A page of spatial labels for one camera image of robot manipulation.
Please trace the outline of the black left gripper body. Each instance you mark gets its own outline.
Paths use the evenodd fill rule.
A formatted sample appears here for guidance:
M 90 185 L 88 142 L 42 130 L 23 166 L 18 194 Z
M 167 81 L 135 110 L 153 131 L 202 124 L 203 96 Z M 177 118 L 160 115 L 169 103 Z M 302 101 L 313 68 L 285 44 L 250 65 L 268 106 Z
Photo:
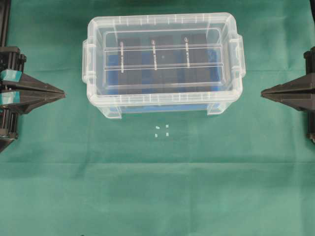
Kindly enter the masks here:
M 18 112 L 13 106 L 21 102 L 17 88 L 22 78 L 25 55 L 16 46 L 0 48 L 0 137 L 17 139 Z

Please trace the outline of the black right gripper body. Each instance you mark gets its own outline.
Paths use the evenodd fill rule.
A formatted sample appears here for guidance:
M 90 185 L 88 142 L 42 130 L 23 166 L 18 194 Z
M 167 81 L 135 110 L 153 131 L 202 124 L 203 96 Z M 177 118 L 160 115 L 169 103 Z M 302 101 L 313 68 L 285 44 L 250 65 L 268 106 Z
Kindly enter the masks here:
M 311 79 L 314 84 L 311 74 L 315 72 L 315 48 L 312 47 L 309 51 L 304 53 L 304 59 L 306 62 L 306 76 Z M 311 96 L 310 105 L 307 107 L 308 111 L 308 132 L 307 138 L 315 142 L 315 88 L 312 88 L 308 93 Z

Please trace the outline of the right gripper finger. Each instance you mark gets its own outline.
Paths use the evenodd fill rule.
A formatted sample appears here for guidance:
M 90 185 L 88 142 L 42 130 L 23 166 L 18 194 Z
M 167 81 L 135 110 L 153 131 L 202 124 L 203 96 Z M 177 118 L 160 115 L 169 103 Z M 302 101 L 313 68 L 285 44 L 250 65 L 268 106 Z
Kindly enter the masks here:
M 315 76 L 305 75 L 300 78 L 294 79 L 284 84 L 279 84 L 274 87 L 265 89 L 261 92 L 265 94 L 276 94 L 276 93 L 302 93 L 310 92 L 315 89 Z
M 303 112 L 307 111 L 307 107 L 310 105 L 311 101 L 311 96 L 309 93 L 276 93 L 265 94 L 261 96 Z

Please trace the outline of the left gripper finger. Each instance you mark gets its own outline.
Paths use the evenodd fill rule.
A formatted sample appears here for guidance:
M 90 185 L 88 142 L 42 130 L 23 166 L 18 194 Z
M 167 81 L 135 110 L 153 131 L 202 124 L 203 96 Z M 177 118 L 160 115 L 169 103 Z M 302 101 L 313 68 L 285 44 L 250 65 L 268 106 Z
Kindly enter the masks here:
M 32 110 L 65 98 L 64 93 L 43 91 L 7 91 L 0 94 L 0 108 L 9 109 L 19 115 L 25 115 Z
M 0 73 L 0 87 L 10 90 L 32 90 L 64 94 L 64 91 L 57 87 L 37 80 L 21 71 L 10 69 Z

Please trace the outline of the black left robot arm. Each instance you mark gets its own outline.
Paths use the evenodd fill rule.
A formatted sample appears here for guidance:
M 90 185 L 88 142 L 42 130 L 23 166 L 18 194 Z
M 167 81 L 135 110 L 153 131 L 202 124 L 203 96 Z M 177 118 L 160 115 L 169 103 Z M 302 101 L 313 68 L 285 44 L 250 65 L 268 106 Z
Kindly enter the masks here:
M 0 139 L 18 138 L 18 117 L 65 98 L 65 92 L 24 73 L 27 57 L 6 46 L 11 1 L 0 2 Z

